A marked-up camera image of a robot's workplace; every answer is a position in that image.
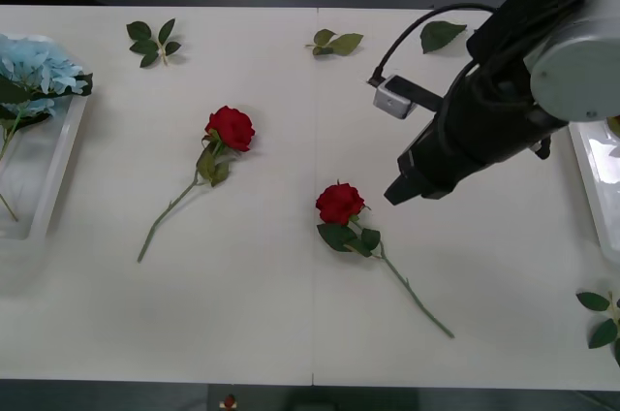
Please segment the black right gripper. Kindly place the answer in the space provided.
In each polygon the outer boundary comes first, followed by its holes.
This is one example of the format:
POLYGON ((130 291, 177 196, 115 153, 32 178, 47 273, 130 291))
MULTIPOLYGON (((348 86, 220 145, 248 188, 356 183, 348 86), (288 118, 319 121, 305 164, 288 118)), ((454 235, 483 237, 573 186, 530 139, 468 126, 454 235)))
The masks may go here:
POLYGON ((393 206, 417 196, 441 199, 461 180, 484 169, 484 162, 454 135, 449 130, 445 139, 440 140, 439 114, 436 113, 397 159, 399 176, 384 193, 393 206))

